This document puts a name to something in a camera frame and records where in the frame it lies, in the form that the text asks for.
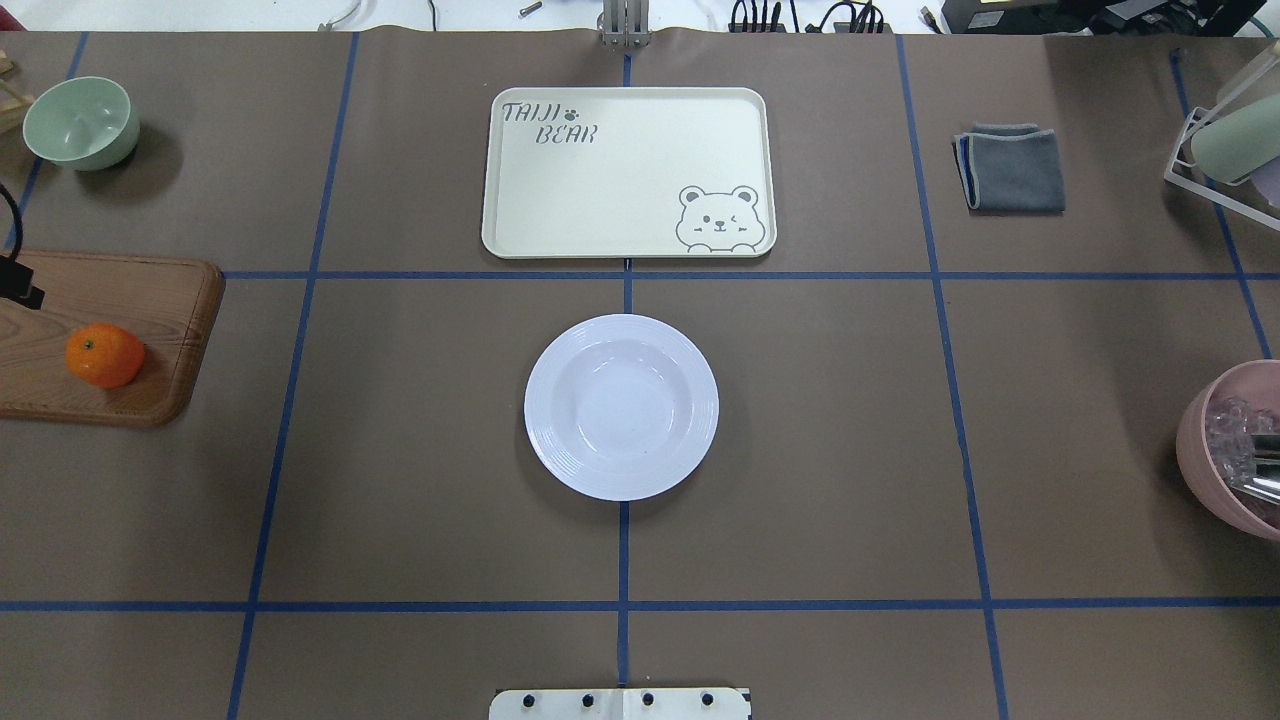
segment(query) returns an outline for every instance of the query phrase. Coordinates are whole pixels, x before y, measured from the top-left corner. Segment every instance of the white plate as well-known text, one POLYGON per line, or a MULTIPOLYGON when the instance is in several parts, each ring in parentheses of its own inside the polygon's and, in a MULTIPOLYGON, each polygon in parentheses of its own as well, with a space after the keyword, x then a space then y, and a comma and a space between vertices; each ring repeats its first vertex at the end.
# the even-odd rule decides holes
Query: white plate
POLYGON ((543 465, 600 500, 641 500, 684 480, 718 419, 707 359, 644 315, 573 325, 547 346, 525 388, 525 429, 543 465))
POLYGON ((515 87, 493 101, 499 258, 755 258, 777 234, 764 100, 745 87, 515 87))

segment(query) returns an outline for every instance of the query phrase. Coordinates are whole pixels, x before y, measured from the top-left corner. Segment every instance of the round plate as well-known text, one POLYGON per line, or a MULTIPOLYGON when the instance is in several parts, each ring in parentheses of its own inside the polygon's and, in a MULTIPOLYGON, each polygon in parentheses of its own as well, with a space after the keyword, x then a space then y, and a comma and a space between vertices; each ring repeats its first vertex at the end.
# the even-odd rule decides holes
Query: round plate
POLYGON ((600 500, 676 486, 707 455, 718 419, 707 359, 644 315, 573 325, 547 346, 525 388, 525 429, 543 465, 600 500))

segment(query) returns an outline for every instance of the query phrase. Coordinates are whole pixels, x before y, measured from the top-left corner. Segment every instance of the pink bowl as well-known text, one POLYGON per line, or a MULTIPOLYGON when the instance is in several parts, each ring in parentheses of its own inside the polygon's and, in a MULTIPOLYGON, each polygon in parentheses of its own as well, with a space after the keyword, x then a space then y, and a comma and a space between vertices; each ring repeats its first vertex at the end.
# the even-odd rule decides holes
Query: pink bowl
POLYGON ((1178 466, 1196 497, 1231 525, 1280 542, 1280 529, 1265 523, 1240 503, 1208 455, 1204 409, 1210 398, 1239 397, 1254 410, 1280 411, 1280 360, 1253 360, 1222 373, 1192 401, 1178 425, 1178 466))

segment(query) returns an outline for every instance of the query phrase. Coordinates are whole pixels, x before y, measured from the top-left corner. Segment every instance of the bear ear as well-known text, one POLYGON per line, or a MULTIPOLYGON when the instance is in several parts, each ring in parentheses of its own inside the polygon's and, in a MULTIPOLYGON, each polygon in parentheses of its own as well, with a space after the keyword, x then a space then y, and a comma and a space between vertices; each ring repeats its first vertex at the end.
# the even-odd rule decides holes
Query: bear ear
POLYGON ((735 187, 733 192, 731 195, 733 195, 733 197, 739 197, 741 200, 745 200, 746 202, 749 202, 753 206, 755 205, 755 201, 760 199, 760 196, 756 195, 754 190, 751 190, 750 187, 746 187, 745 184, 740 184, 740 186, 735 187))
POLYGON ((691 186, 686 187, 685 190, 680 191, 680 204, 681 205, 689 205, 690 202, 692 202, 694 200, 698 200, 699 197, 701 197, 704 195, 707 195, 707 191, 704 191, 703 188, 698 187, 696 184, 691 184, 691 186))

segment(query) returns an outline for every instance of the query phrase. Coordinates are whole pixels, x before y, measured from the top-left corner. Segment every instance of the green bowl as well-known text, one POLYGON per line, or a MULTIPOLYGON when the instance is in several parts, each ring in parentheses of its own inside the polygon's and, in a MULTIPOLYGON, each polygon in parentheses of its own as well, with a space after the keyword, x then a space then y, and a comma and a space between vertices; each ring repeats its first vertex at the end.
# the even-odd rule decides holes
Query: green bowl
POLYGON ((138 143, 129 94, 104 77, 78 77, 45 91, 27 110, 22 138, 32 152, 73 170, 109 168, 138 143))

